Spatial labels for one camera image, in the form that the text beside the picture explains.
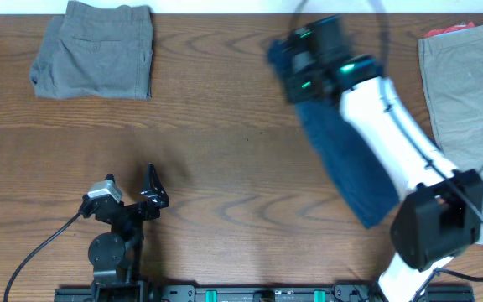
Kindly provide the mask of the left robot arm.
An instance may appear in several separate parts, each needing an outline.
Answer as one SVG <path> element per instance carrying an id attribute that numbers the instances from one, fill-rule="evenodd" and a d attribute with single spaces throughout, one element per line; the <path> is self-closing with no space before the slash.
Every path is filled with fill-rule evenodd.
<path id="1" fill-rule="evenodd" d="M 153 164 L 148 164 L 141 189 L 146 200 L 131 205 L 122 201 L 122 191 L 112 174 L 95 183 L 82 198 L 79 213 L 111 226 L 88 248 L 93 266 L 91 299 L 94 301 L 160 301 L 155 286 L 140 277 L 143 250 L 143 223 L 160 217 L 169 206 Z"/>

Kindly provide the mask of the navy blue shorts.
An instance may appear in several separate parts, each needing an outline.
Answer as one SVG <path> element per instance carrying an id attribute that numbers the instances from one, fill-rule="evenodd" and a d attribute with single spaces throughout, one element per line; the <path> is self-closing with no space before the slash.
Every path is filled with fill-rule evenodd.
<path id="1" fill-rule="evenodd" d="M 345 203 L 366 229 L 380 224 L 399 197 L 376 155 L 329 101 L 303 97 L 293 108 Z"/>

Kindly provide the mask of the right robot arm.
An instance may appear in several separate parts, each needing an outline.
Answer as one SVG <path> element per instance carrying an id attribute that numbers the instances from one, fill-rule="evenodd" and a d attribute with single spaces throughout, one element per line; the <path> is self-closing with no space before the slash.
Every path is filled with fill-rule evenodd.
<path id="1" fill-rule="evenodd" d="M 291 32 L 289 80 L 298 97 L 336 94 L 340 115 L 402 199 L 390 228 L 396 250 L 378 287 L 385 301 L 416 301 L 445 265 L 474 244 L 483 224 L 483 182 L 462 172 L 428 140 L 370 55 L 353 56 L 336 16 Z"/>

